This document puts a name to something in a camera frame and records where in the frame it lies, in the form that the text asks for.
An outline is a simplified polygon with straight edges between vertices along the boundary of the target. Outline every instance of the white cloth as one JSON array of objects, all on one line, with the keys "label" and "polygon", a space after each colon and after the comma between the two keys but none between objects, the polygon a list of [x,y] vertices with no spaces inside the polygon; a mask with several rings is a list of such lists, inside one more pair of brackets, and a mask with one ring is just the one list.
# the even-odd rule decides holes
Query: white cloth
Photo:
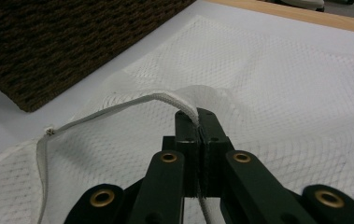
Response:
[{"label": "white cloth", "polygon": [[[128,187],[174,134],[174,114],[197,122],[195,107],[213,111],[234,147],[257,155],[286,188],[325,184],[354,198],[354,55],[197,17],[110,76],[74,120],[108,113],[56,130],[47,175],[37,140],[0,155],[0,223],[62,223],[90,187]],[[210,223],[223,222],[218,200],[205,207]],[[185,223],[204,222],[187,200]]]}]

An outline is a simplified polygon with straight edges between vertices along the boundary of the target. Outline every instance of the white netting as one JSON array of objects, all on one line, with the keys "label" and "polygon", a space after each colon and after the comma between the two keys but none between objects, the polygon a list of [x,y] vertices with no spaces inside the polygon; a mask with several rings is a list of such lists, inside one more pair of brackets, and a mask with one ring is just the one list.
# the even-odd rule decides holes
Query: white netting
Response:
[{"label": "white netting", "polygon": [[[113,74],[75,119],[152,90],[168,92],[169,105],[133,105],[49,140],[46,222],[63,222],[90,187],[125,188],[141,178],[163,136],[174,134],[170,105],[213,111],[234,147],[257,155],[286,188],[325,184],[354,198],[353,55],[196,18]],[[208,218],[221,223],[219,201],[207,205]],[[198,202],[187,201],[186,223],[203,223],[200,213]]]}]

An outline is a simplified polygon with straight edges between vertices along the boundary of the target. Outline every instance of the white table surface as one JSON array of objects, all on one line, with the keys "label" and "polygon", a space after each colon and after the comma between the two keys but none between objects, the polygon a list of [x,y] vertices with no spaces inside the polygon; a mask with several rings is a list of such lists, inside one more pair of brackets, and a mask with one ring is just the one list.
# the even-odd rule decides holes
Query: white table surface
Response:
[{"label": "white table surface", "polygon": [[44,128],[66,124],[82,108],[96,87],[112,73],[162,44],[196,15],[263,34],[298,40],[329,52],[354,54],[354,33],[302,21],[198,1],[162,27],[105,64],[77,85],[34,113],[25,113],[0,92],[0,152],[44,134]]}]

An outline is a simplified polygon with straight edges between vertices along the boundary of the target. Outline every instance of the wooden table edge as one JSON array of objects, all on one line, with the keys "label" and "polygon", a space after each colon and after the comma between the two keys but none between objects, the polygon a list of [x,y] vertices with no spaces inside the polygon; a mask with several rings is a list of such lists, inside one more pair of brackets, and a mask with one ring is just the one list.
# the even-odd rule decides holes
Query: wooden table edge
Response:
[{"label": "wooden table edge", "polygon": [[271,14],[279,17],[306,21],[319,25],[330,26],[338,29],[354,32],[354,18],[333,15],[324,12],[317,12],[297,7],[285,7],[277,4],[266,3],[255,0],[206,0],[211,3],[218,3],[229,7],[239,7],[252,11]]}]

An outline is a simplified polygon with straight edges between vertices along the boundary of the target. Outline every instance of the wicker basket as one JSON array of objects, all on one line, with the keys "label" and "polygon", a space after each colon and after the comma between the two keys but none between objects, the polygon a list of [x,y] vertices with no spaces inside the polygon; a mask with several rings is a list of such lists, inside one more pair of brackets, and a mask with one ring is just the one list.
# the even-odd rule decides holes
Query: wicker basket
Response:
[{"label": "wicker basket", "polygon": [[35,111],[193,1],[0,1],[0,91]]}]

